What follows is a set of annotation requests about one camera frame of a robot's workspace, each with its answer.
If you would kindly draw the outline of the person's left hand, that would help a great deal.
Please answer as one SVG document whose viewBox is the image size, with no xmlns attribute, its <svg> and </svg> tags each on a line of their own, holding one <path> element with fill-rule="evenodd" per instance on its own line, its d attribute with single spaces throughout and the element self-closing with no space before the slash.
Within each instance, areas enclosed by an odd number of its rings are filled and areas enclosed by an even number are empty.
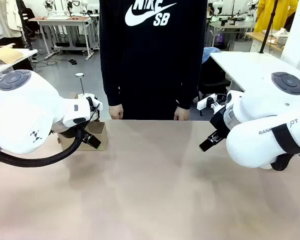
<svg viewBox="0 0 300 240">
<path fill-rule="evenodd" d="M 174 112 L 174 121 L 188 121 L 190 118 L 190 110 L 177 107 Z"/>
</svg>

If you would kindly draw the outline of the person's right hand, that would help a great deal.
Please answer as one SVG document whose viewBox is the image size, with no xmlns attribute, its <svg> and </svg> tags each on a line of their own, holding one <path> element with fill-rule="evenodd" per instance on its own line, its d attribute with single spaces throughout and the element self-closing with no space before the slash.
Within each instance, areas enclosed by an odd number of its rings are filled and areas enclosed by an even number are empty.
<svg viewBox="0 0 300 240">
<path fill-rule="evenodd" d="M 109 106 L 108 112 L 109 112 L 112 120 L 122 120 L 123 119 L 124 109 L 121 104 L 115 105 L 115 106 Z"/>
</svg>

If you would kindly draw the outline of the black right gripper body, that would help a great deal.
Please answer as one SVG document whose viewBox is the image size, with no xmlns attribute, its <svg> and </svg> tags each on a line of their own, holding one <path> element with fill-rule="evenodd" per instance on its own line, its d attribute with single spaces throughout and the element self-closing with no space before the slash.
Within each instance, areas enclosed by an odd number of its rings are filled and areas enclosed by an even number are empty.
<svg viewBox="0 0 300 240">
<path fill-rule="evenodd" d="M 226 132 L 226 137 L 227 137 L 230 132 L 230 129 L 227 127 L 224 121 L 225 111 L 226 111 L 226 107 L 223 106 L 220 110 L 214 113 L 213 117 L 210 120 L 210 123 L 215 128 L 215 130 Z"/>
</svg>

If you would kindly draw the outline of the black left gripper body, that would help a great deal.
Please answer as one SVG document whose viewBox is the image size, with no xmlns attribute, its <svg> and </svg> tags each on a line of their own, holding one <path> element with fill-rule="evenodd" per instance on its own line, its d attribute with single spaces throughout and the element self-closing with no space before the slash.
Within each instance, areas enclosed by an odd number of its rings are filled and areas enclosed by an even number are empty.
<svg viewBox="0 0 300 240">
<path fill-rule="evenodd" d="M 91 134 L 85 130 L 85 126 L 78 124 L 70 127 L 68 130 L 58 133 L 67 139 L 75 138 L 75 141 L 86 143 L 91 138 Z"/>
</svg>

